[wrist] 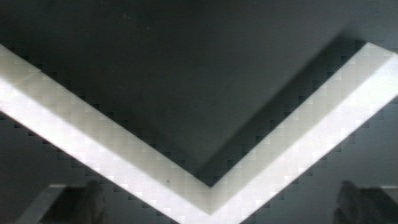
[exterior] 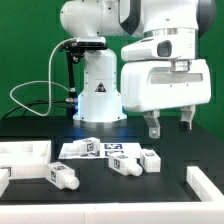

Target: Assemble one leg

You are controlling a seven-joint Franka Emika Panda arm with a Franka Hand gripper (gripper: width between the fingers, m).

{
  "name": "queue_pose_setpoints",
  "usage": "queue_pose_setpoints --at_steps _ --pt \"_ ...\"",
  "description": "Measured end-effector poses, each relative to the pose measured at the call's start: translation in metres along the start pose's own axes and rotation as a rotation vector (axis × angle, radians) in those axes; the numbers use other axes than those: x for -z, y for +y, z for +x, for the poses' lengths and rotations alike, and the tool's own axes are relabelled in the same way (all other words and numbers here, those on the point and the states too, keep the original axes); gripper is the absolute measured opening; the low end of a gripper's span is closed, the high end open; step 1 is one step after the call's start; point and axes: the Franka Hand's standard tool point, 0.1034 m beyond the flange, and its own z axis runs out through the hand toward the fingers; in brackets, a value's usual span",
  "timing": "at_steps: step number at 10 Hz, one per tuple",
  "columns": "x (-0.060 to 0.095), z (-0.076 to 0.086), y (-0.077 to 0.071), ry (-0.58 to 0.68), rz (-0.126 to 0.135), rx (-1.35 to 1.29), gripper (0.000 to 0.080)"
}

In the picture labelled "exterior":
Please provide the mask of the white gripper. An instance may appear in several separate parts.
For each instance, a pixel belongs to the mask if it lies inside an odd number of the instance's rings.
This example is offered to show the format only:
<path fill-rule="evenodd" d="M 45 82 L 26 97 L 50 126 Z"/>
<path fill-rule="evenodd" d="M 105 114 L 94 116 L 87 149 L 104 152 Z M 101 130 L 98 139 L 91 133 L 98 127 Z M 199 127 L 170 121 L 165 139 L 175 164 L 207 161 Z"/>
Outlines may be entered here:
<path fill-rule="evenodd" d="M 210 72 L 203 59 L 193 60 L 185 72 L 172 72 L 170 61 L 131 62 L 122 68 L 122 105 L 129 112 L 144 112 L 152 139 L 160 137 L 158 110 L 184 106 L 179 129 L 189 132 L 195 105 L 208 103 L 210 98 Z"/>

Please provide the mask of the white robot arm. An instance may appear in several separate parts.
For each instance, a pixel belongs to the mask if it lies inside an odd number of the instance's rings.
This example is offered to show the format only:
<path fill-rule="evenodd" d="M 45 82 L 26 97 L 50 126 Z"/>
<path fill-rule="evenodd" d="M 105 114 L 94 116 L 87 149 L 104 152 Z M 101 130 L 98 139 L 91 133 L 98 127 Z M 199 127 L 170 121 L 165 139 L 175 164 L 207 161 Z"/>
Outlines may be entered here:
<path fill-rule="evenodd" d="M 60 12 L 71 39 L 69 64 L 83 63 L 75 124 L 95 127 L 140 112 L 150 137 L 161 135 L 161 110 L 181 110 L 192 128 L 196 106 L 211 98 L 210 72 L 198 39 L 210 28 L 215 0 L 70 0 Z"/>

